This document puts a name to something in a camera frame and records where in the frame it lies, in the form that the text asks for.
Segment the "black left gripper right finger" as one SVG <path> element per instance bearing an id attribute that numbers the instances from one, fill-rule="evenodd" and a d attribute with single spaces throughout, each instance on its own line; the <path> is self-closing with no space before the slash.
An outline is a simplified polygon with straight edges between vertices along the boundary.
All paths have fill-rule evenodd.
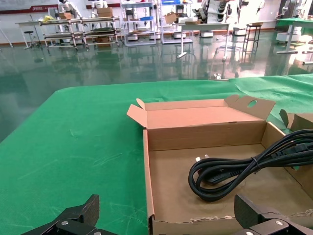
<path id="1" fill-rule="evenodd" d="M 242 230 L 237 235 L 311 235 L 312 229 L 290 221 L 274 208 L 253 203 L 235 195 L 234 214 Z"/>

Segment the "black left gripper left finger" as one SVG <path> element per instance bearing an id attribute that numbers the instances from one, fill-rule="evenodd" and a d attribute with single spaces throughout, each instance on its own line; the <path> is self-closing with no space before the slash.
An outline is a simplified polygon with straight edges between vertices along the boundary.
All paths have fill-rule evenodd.
<path id="1" fill-rule="evenodd" d="M 26 232 L 26 235 L 106 235 L 96 228 L 100 214 L 99 195 L 93 194 L 82 205 L 64 209 L 53 221 Z"/>

